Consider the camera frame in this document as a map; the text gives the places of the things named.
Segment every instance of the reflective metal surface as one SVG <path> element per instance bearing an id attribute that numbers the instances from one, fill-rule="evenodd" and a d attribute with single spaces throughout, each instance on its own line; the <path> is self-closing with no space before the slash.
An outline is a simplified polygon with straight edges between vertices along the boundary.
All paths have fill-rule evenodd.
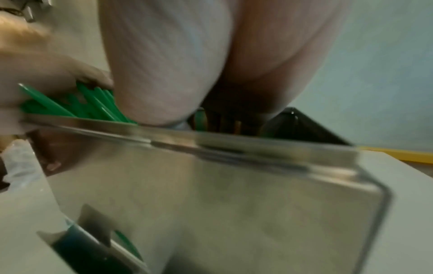
<path id="1" fill-rule="evenodd" d="M 53 116 L 64 212 L 113 220 L 151 273 L 346 274 L 361 269 L 389 193 L 351 147 Z"/>

